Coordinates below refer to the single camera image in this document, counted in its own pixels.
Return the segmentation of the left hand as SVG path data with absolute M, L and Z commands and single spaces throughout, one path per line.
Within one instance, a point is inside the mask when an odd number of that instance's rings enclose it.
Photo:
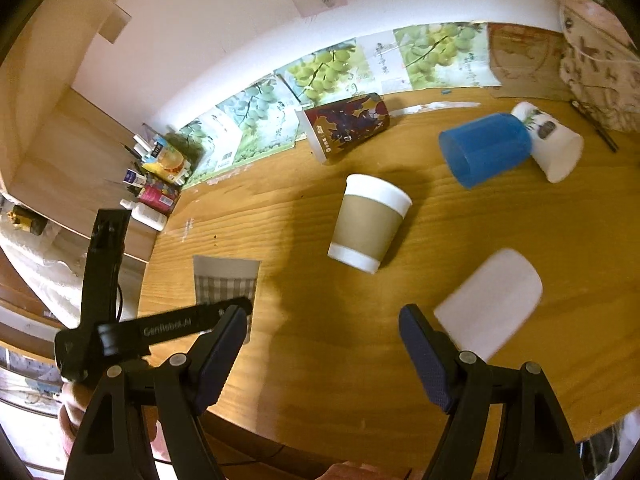
M 62 405 L 58 412 L 58 423 L 62 431 L 63 450 L 66 456 L 70 456 L 70 452 L 72 452 L 79 426 L 85 416 L 92 395 L 93 390 L 85 385 L 75 384 L 74 382 L 64 382 L 63 384 L 60 396 Z M 152 453 L 164 460 L 168 455 L 166 454 L 167 448 L 164 437 L 160 427 L 157 426 L 157 408 L 145 406 L 143 414 Z

